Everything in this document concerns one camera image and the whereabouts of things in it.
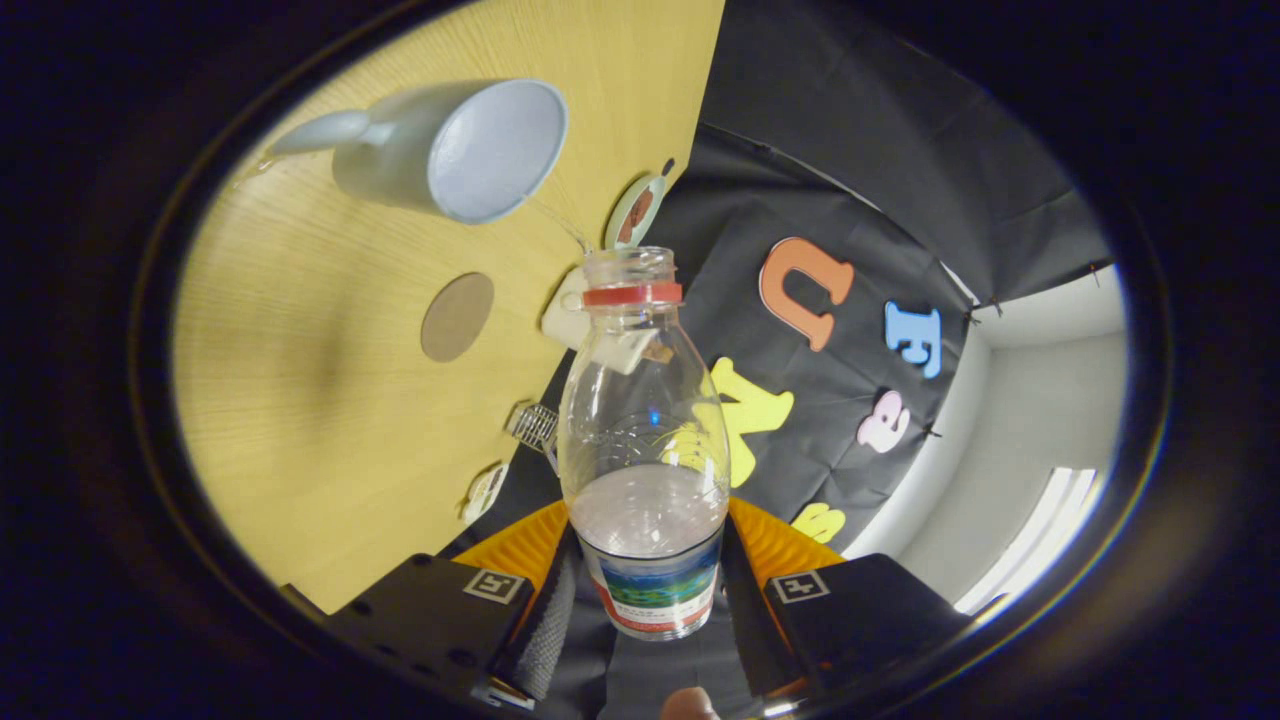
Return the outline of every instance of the wooden table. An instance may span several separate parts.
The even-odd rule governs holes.
[[[196,473],[278,584],[334,611],[463,524],[483,469],[509,460],[512,405],[541,395],[564,348],[538,331],[575,242],[531,206],[489,225],[356,200],[330,152],[262,152],[298,123],[399,90],[536,77],[570,132],[538,200],[598,243],[622,190],[684,169],[722,0],[488,0],[381,47],[280,119],[200,229],[174,324],[175,393]],[[422,316],[456,277],[495,284],[476,343],[428,359]]]

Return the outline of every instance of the foam letter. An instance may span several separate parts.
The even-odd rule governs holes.
[[[928,315],[904,313],[890,300],[884,304],[884,343],[897,351],[902,348],[902,360],[913,365],[924,365],[924,377],[936,378],[942,372],[942,315],[934,309]]]
[[[854,266],[835,260],[808,240],[788,237],[773,246],[760,268],[760,301],[780,320],[804,333],[809,338],[809,350],[818,352],[831,340],[836,319],[831,313],[814,315],[791,300],[782,290],[782,281],[791,270],[813,278],[827,288],[831,301],[840,305],[849,297],[849,288],[854,284]]]
[[[791,527],[826,543],[845,527],[845,511],[832,510],[826,502],[810,502],[800,511]]]
[[[858,425],[858,445],[888,452],[906,434],[910,421],[911,411],[902,409],[902,396],[891,389],[876,402],[870,416]]]
[[[755,470],[755,455],[746,447],[742,436],[776,430],[786,421],[795,405],[796,396],[790,392],[773,395],[733,372],[733,361],[721,357],[712,368],[712,382],[716,391],[727,395],[737,402],[726,402],[724,429],[728,432],[730,484],[739,487]]]

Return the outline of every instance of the clear plastic bottle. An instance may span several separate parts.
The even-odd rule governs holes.
[[[710,373],[680,327],[672,251],[596,252],[591,332],[564,386],[561,487],[620,632],[682,638],[710,616],[728,511],[728,439]]]

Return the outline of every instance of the red bottle ring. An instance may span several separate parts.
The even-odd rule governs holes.
[[[685,288],[680,283],[631,284],[626,287],[602,287],[582,293],[584,307],[604,305],[644,305],[646,302],[675,302],[685,299]]]

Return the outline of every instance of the white container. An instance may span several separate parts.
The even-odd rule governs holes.
[[[481,224],[509,215],[541,187],[567,133],[568,106],[553,86],[471,81],[323,115],[285,133],[270,152],[334,147],[333,177],[343,191]]]

